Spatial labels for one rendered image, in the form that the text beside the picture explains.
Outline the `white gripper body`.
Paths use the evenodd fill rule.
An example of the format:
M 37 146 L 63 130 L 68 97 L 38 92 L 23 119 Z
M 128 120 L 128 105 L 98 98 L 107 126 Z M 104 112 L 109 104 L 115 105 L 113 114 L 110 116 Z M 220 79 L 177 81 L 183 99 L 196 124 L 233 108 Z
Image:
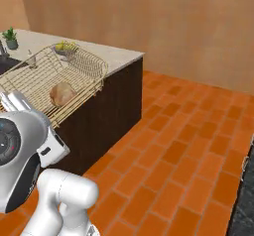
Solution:
M 8 111 L 34 110 L 33 105 L 23 93 L 14 90 L 11 93 L 0 92 L 1 104 Z

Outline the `round brown bread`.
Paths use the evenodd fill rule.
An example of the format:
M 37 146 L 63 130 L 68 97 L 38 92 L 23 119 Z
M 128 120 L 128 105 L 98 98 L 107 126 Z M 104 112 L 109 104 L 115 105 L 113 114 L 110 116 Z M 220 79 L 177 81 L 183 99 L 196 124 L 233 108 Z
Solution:
M 64 106 L 75 97 L 75 95 L 76 92 L 67 82 L 58 83 L 50 91 L 51 101 L 56 107 Z

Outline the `dark wooden counter island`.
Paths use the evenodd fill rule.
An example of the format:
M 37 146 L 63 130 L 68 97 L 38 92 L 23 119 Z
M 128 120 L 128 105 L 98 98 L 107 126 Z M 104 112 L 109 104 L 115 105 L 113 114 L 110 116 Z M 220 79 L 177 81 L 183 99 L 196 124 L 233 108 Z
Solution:
M 20 61 L 56 42 L 39 33 L 21 31 L 24 43 L 9 58 Z M 77 45 L 107 62 L 103 87 L 54 130 L 69 147 L 69 154 L 53 165 L 81 175 L 94 165 L 140 119 L 143 55 L 95 44 Z

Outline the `dark stone counter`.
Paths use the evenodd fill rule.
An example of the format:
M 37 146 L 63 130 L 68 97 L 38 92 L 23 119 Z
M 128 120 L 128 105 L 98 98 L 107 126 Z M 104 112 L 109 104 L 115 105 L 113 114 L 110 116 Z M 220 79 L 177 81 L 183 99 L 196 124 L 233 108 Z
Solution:
M 244 161 L 226 236 L 254 236 L 254 143 Z

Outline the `dark sink basin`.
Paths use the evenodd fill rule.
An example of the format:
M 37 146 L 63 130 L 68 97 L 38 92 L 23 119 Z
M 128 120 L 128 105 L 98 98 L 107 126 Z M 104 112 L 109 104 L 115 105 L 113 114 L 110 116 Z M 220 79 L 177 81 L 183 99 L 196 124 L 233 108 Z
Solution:
M 4 74 L 10 69 L 16 69 L 19 67 L 21 67 L 20 60 L 0 56 L 0 75 Z

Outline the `grey sink tap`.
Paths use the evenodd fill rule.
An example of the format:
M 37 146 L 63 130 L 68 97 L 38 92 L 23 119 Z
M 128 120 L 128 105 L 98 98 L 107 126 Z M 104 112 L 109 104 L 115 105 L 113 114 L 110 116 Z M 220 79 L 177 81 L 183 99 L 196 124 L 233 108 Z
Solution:
M 2 58 L 8 58 L 8 57 L 9 57 L 9 54 L 8 54 L 7 51 L 4 49 L 1 40 L 0 40 L 0 54 L 1 54 Z

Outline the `green potted plant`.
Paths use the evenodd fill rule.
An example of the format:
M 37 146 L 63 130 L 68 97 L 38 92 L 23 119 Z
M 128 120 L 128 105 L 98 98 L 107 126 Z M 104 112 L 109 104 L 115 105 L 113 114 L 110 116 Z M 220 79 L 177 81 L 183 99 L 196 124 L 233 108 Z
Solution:
M 17 34 L 14 32 L 14 29 L 10 27 L 8 30 L 2 33 L 3 38 L 6 41 L 7 47 L 9 50 L 17 50 L 18 42 L 17 42 Z

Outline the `grey fruit bowl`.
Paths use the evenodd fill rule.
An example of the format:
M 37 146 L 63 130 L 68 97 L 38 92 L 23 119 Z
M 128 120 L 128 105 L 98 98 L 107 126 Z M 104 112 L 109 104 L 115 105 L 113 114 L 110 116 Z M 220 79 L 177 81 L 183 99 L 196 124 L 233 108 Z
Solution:
M 63 56 L 63 57 L 69 57 L 71 55 L 73 55 L 77 50 L 78 50 L 78 47 L 75 51 L 56 51 L 55 50 L 55 45 L 53 45 L 53 50 L 60 56 Z

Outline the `yellow fruit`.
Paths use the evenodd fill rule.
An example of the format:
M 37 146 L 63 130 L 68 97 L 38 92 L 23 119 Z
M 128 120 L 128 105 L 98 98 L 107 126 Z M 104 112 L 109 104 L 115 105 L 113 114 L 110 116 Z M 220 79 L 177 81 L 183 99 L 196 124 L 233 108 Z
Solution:
M 77 45 L 75 43 L 61 42 L 55 45 L 56 51 L 75 51 Z

